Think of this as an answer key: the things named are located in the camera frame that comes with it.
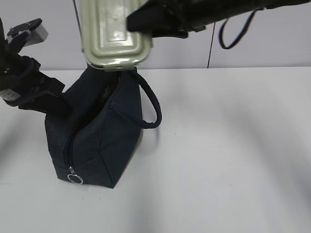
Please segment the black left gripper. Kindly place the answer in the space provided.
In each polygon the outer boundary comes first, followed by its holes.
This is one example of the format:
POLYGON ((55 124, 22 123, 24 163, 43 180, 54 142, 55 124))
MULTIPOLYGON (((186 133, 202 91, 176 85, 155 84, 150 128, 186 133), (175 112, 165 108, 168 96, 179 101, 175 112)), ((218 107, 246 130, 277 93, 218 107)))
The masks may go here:
POLYGON ((28 56, 0 60, 0 97, 10 106, 57 117, 71 114, 62 98, 65 85, 40 72, 40 63, 28 56))

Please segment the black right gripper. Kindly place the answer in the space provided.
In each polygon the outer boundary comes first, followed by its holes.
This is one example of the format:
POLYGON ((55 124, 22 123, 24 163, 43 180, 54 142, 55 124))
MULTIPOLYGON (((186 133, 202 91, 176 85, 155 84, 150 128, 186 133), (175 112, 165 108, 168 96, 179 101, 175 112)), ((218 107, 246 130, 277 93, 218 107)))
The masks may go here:
POLYGON ((155 31, 155 38, 188 38, 189 32, 201 32, 205 25, 192 26, 186 17, 187 0, 148 0, 127 17, 130 32, 155 31))

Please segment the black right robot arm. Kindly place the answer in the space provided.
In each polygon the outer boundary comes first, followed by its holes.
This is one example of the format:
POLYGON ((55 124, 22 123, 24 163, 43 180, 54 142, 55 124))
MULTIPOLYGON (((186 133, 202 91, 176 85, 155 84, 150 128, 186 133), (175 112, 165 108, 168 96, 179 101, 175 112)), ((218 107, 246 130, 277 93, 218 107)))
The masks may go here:
POLYGON ((153 38, 187 38, 189 32, 261 9, 304 4, 304 0, 149 0, 127 17, 127 30, 153 38))

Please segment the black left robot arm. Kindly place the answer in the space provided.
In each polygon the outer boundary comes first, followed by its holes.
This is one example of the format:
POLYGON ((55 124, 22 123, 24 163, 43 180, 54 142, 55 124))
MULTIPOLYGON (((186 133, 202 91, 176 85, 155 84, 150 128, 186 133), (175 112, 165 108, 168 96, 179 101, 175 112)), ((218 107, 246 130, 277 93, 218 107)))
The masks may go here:
POLYGON ((42 73, 36 59, 19 54, 47 37, 40 18, 19 24, 8 33, 0 31, 0 97, 11 107, 67 117, 71 107, 62 97, 65 85, 42 73))

